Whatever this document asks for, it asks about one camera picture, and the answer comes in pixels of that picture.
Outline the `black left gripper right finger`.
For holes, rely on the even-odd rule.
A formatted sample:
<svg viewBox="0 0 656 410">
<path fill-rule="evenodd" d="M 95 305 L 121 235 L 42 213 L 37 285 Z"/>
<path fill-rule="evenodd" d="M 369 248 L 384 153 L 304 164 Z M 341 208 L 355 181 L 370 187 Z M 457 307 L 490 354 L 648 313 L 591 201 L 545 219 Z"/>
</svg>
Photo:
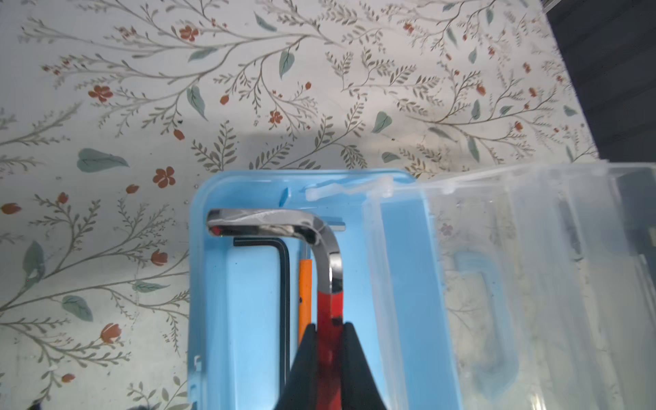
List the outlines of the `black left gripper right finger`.
<svg viewBox="0 0 656 410">
<path fill-rule="evenodd" d="M 355 327 L 343 325 L 340 350 L 341 405 L 345 410 L 386 410 Z"/>
</svg>

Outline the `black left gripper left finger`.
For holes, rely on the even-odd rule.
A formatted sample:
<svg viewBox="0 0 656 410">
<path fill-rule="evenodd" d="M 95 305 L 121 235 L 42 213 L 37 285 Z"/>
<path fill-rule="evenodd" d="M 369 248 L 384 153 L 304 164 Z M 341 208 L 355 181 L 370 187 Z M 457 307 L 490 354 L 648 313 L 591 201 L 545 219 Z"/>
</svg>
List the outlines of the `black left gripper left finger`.
<svg viewBox="0 0 656 410">
<path fill-rule="evenodd" d="M 316 410 L 318 348 L 315 324 L 306 327 L 275 410 Z"/>
</svg>

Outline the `black hex key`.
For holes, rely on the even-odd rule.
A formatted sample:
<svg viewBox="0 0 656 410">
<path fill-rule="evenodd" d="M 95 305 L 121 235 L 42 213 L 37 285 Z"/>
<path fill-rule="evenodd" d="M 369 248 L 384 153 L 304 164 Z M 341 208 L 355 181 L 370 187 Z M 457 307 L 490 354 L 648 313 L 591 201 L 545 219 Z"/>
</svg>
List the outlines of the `black hex key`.
<svg viewBox="0 0 656 410">
<path fill-rule="evenodd" d="M 274 237 L 236 237 L 233 245 L 272 247 L 278 251 L 279 261 L 279 340 L 278 340 L 278 395 L 284 392 L 290 372 L 290 253 L 285 242 Z"/>
</svg>

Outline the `light blue plastic tool box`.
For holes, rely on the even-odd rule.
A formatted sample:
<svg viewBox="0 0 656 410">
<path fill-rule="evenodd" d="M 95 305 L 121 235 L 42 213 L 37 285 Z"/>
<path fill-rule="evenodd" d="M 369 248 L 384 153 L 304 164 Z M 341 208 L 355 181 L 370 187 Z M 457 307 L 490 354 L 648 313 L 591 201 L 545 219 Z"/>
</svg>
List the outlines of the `light blue plastic tool box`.
<svg viewBox="0 0 656 410">
<path fill-rule="evenodd" d="M 193 408 L 274 408 L 304 326 L 338 320 L 354 326 L 386 408 L 461 408 L 428 200 L 393 170 L 205 182 L 189 218 Z"/>
</svg>

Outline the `orange hex key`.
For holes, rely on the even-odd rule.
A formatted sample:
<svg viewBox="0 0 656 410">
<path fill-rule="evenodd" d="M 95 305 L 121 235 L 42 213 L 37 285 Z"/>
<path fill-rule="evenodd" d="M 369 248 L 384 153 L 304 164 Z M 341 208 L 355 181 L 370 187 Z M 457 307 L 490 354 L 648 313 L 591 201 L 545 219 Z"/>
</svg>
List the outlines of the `orange hex key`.
<svg viewBox="0 0 656 410">
<path fill-rule="evenodd" d="M 313 260 L 311 249 L 301 243 L 298 262 L 298 344 L 312 321 Z"/>
</svg>

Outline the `red hex key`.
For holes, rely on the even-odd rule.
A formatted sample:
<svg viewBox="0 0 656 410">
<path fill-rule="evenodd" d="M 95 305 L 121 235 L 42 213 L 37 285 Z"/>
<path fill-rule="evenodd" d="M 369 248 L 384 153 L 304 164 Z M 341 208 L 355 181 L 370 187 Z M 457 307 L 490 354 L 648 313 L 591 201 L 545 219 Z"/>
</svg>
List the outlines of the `red hex key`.
<svg viewBox="0 0 656 410">
<path fill-rule="evenodd" d="M 293 237 L 310 246 L 318 277 L 318 381 L 313 408 L 341 408 L 338 353 L 343 329 L 343 260 L 331 227 L 301 210 L 238 208 L 211 210 L 207 226 L 215 236 Z"/>
</svg>

